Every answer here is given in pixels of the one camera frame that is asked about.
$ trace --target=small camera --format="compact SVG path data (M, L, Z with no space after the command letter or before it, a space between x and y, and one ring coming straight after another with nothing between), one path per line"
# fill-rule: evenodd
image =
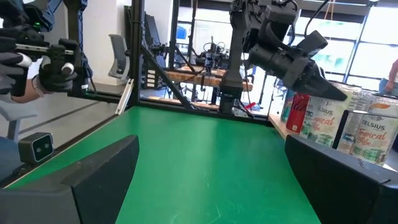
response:
M18 143L21 162L39 164L54 153L53 138L50 133L35 133Z

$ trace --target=red can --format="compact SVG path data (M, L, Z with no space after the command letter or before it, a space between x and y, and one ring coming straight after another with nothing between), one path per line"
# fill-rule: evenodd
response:
M287 129L295 133L300 133L309 100L310 96L308 95L294 95L292 109L290 110L289 118L286 122Z

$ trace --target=person's arm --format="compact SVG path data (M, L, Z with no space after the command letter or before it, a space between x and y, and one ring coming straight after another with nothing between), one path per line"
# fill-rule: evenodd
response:
M28 103L30 101L34 101L39 99L40 97L44 96L44 94L51 94L51 92L48 92L45 90L45 88L40 87L40 92L42 96L39 94L38 90L35 89L34 85L34 79L37 77L34 77L31 80L26 81L26 88L25 88L25 95L24 96L12 96L11 99L15 101L16 103Z
M26 81L26 89L24 96L12 96L11 99L17 103L28 103L30 101L34 101L39 99L40 96L33 88L32 80Z
M394 82L396 80L396 76L398 73L398 60L396 60L391 67L390 74L388 76L388 82L386 87L384 87L384 91L391 92L394 89Z

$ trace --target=drink can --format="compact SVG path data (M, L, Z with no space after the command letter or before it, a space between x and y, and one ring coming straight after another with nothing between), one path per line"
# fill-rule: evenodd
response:
M366 111L366 107L368 106L373 93L374 91L371 90L361 90L359 92L359 99L355 110ZM350 153L355 142L356 132L358 130L359 124L361 123L361 119L361 114L350 113L348 115L343 133L341 134L341 139L337 146L337 150L346 154Z
M398 115L398 98L374 93L368 112L390 116ZM363 115L351 155L383 166L398 133L398 119Z
M344 110L354 110L358 104L360 86L330 82L347 95L345 101L324 99L315 108L308 139L332 147Z
M282 109L282 114L280 115L281 122L286 122L287 119L289 118L290 109L292 108L292 103L293 103L293 97L294 97L294 91L287 90L284 107Z
M312 119L317 112L318 105L320 105L322 98L316 96L310 96L308 101L307 110L305 111L305 117L303 121L303 125L301 127L300 136L303 138L308 138L312 130Z
M310 96L308 95L301 95L298 93L294 95L292 109L290 110L289 118L286 123L287 129L295 133L300 133L309 100Z

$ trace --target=window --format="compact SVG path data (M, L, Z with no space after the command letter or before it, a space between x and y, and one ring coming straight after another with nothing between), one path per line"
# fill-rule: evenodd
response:
M304 37L296 36L292 45L299 44ZM345 73L349 57L353 51L354 42L341 40L328 40L328 45L320 50L312 59L317 62L326 72Z
M397 59L398 47L361 43L350 74L385 78L388 77L391 66Z
M304 35L305 26L309 22L310 18L300 17L295 26L296 34ZM330 21L324 19L313 19L310 26L308 27L307 34L311 34L314 30L317 30L324 37L336 37L342 39L356 40L361 31L361 24L355 22L341 22L341 21Z
M189 35L191 35L191 24L179 22L177 24L177 43L189 44Z
M372 7L361 40L380 44L398 44L398 9Z
M211 37L216 44L229 51L232 38L231 24L224 22L196 21L195 35L193 36L193 48L196 53L208 50Z
M368 90L379 90L379 80L371 78L348 77L347 83L350 85L361 86Z
M337 81L337 82L342 82L344 79L344 75L335 75L332 73L326 73L325 74L325 78L327 80L331 80L331 81Z

